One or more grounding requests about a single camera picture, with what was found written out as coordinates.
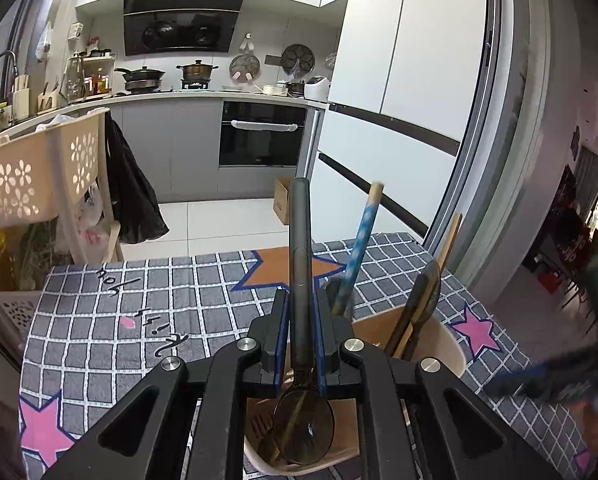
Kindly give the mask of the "brown cooking pot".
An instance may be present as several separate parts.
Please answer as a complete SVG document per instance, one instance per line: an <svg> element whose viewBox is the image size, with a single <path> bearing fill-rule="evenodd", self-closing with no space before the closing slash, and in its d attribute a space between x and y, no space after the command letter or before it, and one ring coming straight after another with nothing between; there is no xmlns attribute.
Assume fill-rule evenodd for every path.
<svg viewBox="0 0 598 480"><path fill-rule="evenodd" d="M177 69L182 72L183 89L208 89L215 66L196 60L192 64L177 65Z"/></svg>

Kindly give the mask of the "wooden chopstick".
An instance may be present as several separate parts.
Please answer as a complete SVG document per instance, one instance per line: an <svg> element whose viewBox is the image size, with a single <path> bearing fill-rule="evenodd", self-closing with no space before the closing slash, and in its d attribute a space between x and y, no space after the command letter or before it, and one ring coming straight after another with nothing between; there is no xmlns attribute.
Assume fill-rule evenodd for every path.
<svg viewBox="0 0 598 480"><path fill-rule="evenodd" d="M419 333L421 333L421 329L437 307L441 286L441 275L447 264L456 237L458 236L462 220L463 214L458 212L454 215L436 263L430 271L427 270L427 266L427 269L423 273L425 278L427 278L424 294L423 297L421 297L421 300L418 301L417 308L410 317L409 325L403 333L399 346L395 349L395 352L392 353L395 358L405 359L406 361L412 359L418 343Z"/></svg>

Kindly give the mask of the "black hanging bag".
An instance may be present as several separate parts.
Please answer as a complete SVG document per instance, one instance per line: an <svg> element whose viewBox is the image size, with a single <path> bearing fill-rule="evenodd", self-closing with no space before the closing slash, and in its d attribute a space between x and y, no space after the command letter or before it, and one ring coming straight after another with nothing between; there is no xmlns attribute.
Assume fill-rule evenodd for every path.
<svg viewBox="0 0 598 480"><path fill-rule="evenodd" d="M105 115L105 147L112 212L120 223L121 242L136 245L168 234L156 192L110 112Z"/></svg>

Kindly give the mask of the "teal spoon black handle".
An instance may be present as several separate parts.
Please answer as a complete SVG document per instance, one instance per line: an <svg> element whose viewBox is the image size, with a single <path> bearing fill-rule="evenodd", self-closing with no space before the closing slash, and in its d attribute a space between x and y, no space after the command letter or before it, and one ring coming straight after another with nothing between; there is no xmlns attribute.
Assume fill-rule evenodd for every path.
<svg viewBox="0 0 598 480"><path fill-rule="evenodd" d="M275 408L273 437L292 464L321 460L334 437L334 414L314 378L314 294L310 232L310 185L305 178L289 189L290 366L293 382Z"/></svg>

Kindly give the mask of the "pink utensil holder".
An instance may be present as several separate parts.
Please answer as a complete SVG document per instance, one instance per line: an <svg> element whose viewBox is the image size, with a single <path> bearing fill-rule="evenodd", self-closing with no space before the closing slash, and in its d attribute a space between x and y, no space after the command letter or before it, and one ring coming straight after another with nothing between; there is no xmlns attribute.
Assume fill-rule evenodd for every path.
<svg viewBox="0 0 598 480"><path fill-rule="evenodd" d="M388 325L397 321L401 312L401 308L392 309L352 324L354 336L364 342L360 358L353 362L363 365L362 377L369 391L396 392L399 377L403 377L408 385L414 382L416 365L392 359L384 352L384 345L388 339ZM421 341L415 348L414 356L420 359L434 358L448 367L456 377L461 377L466 370L466 358L456 338L447 327L434 318L429 318L423 326ZM276 399L250 399L247 404L244 452L256 471L269 476L302 476L345 462L360 454L357 403L352 400L334 400L331 402L335 418L333 442L321 460L312 465L300 466L287 462L279 454L275 462L265 462L257 453L257 439L252 431L251 417L270 413L273 418L277 404Z"/></svg>

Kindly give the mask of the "grey checked tablecloth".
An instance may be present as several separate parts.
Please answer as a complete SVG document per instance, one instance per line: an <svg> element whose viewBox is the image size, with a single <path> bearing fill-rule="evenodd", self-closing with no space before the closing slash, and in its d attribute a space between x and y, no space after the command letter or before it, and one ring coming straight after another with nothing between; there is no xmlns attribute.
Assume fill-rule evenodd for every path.
<svg viewBox="0 0 598 480"><path fill-rule="evenodd" d="M105 266L55 266L23 352L19 429L29 479L85 434L164 356L210 358L270 313L282 278L254 283L270 252L237 250ZM372 235L354 286L353 318L400 307L431 255L407 233ZM589 455L567 408L494 401L482 387L530 364L520 345L448 271L433 317L466 358L461 379L564 479L582 479Z"/></svg>

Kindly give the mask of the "black table knife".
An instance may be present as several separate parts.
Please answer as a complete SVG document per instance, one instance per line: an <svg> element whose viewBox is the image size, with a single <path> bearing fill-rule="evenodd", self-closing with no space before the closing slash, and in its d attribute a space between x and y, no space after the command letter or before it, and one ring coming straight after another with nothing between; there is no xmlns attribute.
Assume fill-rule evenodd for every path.
<svg viewBox="0 0 598 480"><path fill-rule="evenodd" d="M257 453L267 463L273 463L279 457L275 442L273 418L270 413L256 414L251 417L251 427L257 439Z"/></svg>

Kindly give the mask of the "white refrigerator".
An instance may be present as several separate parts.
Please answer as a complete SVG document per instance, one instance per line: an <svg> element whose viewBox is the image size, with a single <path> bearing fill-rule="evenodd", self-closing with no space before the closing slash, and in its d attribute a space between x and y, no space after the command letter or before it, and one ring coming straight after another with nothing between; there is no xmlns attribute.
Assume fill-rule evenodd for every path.
<svg viewBox="0 0 598 480"><path fill-rule="evenodd" d="M498 0L348 0L311 174L312 236L433 240L456 203L488 81Z"/></svg>

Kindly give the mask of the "black wok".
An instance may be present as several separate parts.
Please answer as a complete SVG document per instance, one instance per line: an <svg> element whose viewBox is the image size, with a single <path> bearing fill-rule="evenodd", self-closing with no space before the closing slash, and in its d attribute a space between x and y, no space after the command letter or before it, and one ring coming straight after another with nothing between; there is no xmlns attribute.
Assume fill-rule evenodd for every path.
<svg viewBox="0 0 598 480"><path fill-rule="evenodd" d="M149 93L159 90L162 78L165 76L163 70L153 70L147 66L142 66L137 70L116 67L114 71L122 75L124 89L130 93Z"/></svg>

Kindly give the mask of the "black range hood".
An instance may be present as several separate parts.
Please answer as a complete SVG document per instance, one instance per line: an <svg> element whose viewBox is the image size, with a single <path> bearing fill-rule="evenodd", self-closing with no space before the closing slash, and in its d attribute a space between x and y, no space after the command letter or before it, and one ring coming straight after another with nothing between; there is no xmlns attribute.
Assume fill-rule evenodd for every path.
<svg viewBox="0 0 598 480"><path fill-rule="evenodd" d="M244 0L123 0L125 54L226 52Z"/></svg>

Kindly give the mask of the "metal spoon black handle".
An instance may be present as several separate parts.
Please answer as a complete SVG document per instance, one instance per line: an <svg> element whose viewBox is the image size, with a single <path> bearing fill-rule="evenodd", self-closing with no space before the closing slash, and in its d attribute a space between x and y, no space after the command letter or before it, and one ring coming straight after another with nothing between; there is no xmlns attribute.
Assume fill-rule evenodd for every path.
<svg viewBox="0 0 598 480"><path fill-rule="evenodd" d="M436 310L440 284L440 266L436 260L431 260L418 274L400 318L395 323L395 328L384 347L387 356L406 361L412 359L419 333Z"/></svg>

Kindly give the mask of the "black built-in oven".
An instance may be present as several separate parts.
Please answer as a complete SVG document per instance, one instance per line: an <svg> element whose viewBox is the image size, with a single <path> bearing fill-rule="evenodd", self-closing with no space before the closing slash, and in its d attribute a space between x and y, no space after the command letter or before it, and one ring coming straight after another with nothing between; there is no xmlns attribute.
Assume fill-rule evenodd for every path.
<svg viewBox="0 0 598 480"><path fill-rule="evenodd" d="M220 166L296 166L307 110L272 103L225 101Z"/></svg>

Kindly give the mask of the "beige plastic storage cart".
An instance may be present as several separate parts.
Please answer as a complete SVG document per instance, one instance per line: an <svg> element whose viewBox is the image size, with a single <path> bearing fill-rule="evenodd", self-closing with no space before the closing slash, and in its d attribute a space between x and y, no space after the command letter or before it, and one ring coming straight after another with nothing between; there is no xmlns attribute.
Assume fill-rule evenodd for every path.
<svg viewBox="0 0 598 480"><path fill-rule="evenodd" d="M56 264L120 261L108 188L103 108L0 139L0 313L30 327Z"/></svg>

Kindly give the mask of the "blue patterned chopstick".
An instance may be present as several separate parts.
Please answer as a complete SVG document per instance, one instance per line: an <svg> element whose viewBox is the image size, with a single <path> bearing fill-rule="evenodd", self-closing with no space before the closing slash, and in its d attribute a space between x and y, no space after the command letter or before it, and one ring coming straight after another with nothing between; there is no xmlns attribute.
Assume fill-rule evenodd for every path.
<svg viewBox="0 0 598 480"><path fill-rule="evenodd" d="M339 289L337 290L333 306L331 307L332 315L344 315L346 312L354 283L357 281L357 274L359 274L361 269L367 243L369 243L369 238L372 234L377 211L381 198L383 197L383 190L384 184L381 182L373 182L369 188L369 196L367 196L352 252L347 262L345 273L341 279Z"/></svg>

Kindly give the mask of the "cardboard box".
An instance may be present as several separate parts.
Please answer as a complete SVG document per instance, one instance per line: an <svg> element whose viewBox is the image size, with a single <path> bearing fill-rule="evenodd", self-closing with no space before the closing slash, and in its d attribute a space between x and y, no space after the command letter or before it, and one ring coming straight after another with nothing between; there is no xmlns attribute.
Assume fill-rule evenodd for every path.
<svg viewBox="0 0 598 480"><path fill-rule="evenodd" d="M274 182L273 211L283 226L289 225L289 189L291 178L279 178Z"/></svg>

